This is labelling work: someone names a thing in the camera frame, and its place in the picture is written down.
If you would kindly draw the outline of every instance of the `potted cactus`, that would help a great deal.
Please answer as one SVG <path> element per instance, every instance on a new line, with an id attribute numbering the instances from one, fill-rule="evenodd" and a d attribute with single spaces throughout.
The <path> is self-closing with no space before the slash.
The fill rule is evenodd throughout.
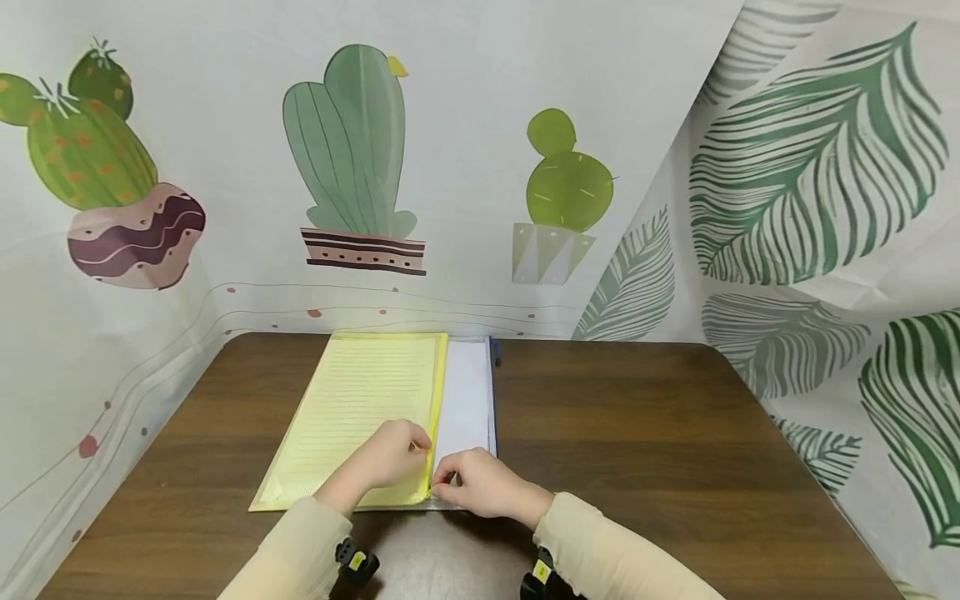
<path id="1" fill-rule="evenodd" d="M 96 42 L 66 91 L 0 74 L 0 121 L 27 128 L 36 174 L 80 211 L 67 233 L 74 264 L 113 285 L 164 289 L 183 276 L 206 218 L 186 192 L 158 181 L 126 123 L 131 80 L 112 54 L 105 41 Z"/>
<path id="2" fill-rule="evenodd" d="M 372 46 L 351 44 L 326 66 L 322 84 L 302 82 L 283 98 L 290 151 L 315 206 L 300 236 L 307 263 L 424 276 L 425 242 L 396 211 L 405 112 L 398 77 L 406 69 Z"/>
<path id="3" fill-rule="evenodd" d="M 573 123 L 559 108 L 537 113 L 527 138 L 543 160 L 527 181 L 533 223 L 514 224 L 514 283 L 563 285 L 595 238 L 584 231 L 613 199 L 613 177 L 602 162 L 574 152 Z"/>

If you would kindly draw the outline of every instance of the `cactus pot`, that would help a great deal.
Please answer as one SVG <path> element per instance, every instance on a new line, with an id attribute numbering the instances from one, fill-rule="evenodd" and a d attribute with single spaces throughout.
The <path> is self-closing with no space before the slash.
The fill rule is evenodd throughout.
<path id="1" fill-rule="evenodd" d="M 310 265 L 426 275 L 426 242 L 308 228 L 301 228 L 300 235 Z"/>
<path id="2" fill-rule="evenodd" d="M 514 223 L 514 283 L 565 284 L 595 239 L 565 228 Z"/>
<path id="3" fill-rule="evenodd" d="M 135 204 L 77 214 L 67 233 L 74 264 L 121 287 L 168 288 L 183 277 L 206 215 L 189 194 L 158 183 Z"/>

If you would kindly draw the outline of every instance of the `fabric backdrop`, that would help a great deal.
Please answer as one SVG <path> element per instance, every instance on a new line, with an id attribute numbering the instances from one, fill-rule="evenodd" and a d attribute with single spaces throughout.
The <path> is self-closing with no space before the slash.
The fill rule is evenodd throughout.
<path id="1" fill-rule="evenodd" d="M 960 7 L 6 13 L 0 598 L 224 343 L 334 329 L 710 344 L 904 594 L 960 598 Z"/>

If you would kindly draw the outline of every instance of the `beige sleeve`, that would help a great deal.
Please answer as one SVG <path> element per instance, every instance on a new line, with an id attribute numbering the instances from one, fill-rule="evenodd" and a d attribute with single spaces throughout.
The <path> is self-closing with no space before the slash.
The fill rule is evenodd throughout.
<path id="1" fill-rule="evenodd" d="M 290 507 L 220 600 L 325 600 L 337 581 L 337 544 L 352 524 L 312 496 Z"/>
<path id="2" fill-rule="evenodd" d="M 569 493 L 556 495 L 534 543 L 589 600 L 723 600 L 675 558 Z"/>

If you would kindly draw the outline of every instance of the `red dot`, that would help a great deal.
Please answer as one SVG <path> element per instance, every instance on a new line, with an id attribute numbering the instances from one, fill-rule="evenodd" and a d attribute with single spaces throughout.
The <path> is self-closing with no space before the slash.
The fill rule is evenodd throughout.
<path id="1" fill-rule="evenodd" d="M 80 441 L 80 445 L 77 446 L 77 450 L 80 452 L 80 458 L 90 458 L 97 453 L 97 450 L 100 448 L 100 444 L 97 443 L 97 439 L 91 435 L 87 435 Z"/>

